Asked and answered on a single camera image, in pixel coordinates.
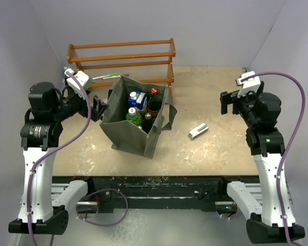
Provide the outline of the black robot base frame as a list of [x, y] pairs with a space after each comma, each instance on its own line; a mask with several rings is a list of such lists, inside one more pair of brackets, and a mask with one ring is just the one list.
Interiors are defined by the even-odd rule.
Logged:
[[79, 206], [99, 206], [98, 212], [114, 209], [180, 209], [214, 212], [232, 205], [227, 184], [241, 181], [259, 188], [257, 175], [232, 176], [55, 176], [52, 198], [62, 193], [71, 181], [87, 182], [89, 193], [103, 189], [98, 196], [83, 198]]

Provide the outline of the orange soda plastic bottle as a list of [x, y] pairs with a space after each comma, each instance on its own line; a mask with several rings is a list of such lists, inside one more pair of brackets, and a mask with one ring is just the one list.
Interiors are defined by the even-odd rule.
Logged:
[[142, 124], [141, 115], [137, 108], [134, 107], [128, 109], [128, 113], [126, 114], [126, 120], [138, 127]]

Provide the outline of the green canvas bag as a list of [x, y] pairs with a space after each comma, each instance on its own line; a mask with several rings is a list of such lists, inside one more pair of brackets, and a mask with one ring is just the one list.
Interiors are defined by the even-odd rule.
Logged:
[[[148, 133], [126, 119], [129, 109], [128, 98], [131, 92], [150, 94], [152, 88], [158, 89], [161, 108]], [[126, 76], [113, 84], [108, 97], [108, 107], [103, 113], [100, 127], [111, 140], [112, 148], [127, 153], [153, 158], [162, 131], [172, 129], [177, 109], [169, 95], [168, 86], [142, 84]]]

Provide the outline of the blue juice carton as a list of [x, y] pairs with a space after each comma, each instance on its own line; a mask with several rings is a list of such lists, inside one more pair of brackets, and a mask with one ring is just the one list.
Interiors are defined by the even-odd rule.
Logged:
[[145, 113], [147, 111], [147, 94], [140, 91], [132, 91], [129, 94], [128, 105]]

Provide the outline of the cola glass bottle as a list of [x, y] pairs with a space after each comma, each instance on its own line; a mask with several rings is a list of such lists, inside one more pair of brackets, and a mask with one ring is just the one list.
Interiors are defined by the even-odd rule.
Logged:
[[161, 101], [157, 88], [151, 88], [151, 95], [147, 104], [147, 112], [150, 113], [152, 118], [156, 118], [161, 108]]

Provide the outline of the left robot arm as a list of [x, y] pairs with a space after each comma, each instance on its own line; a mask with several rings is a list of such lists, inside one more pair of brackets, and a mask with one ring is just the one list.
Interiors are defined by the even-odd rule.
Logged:
[[30, 88], [30, 108], [20, 131], [25, 162], [24, 193], [17, 219], [8, 225], [9, 233], [62, 235], [69, 214], [77, 198], [90, 201], [95, 188], [90, 178], [74, 179], [57, 198], [52, 198], [52, 172], [55, 155], [59, 149], [62, 122], [79, 113], [88, 122], [98, 121], [106, 109], [98, 97], [91, 104], [89, 85], [68, 82], [58, 90], [50, 82], [41, 82]]

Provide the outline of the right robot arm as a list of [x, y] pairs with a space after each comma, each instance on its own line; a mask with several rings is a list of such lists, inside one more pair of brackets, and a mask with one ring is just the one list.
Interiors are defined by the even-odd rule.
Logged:
[[291, 209], [285, 180], [284, 139], [276, 128], [281, 100], [271, 93], [238, 92], [220, 94], [221, 114], [228, 105], [247, 125], [246, 142], [254, 158], [260, 180], [261, 200], [257, 200], [241, 181], [218, 187], [223, 200], [237, 204], [246, 218], [246, 231], [253, 244], [292, 243], [305, 237], [304, 227], [297, 224]]

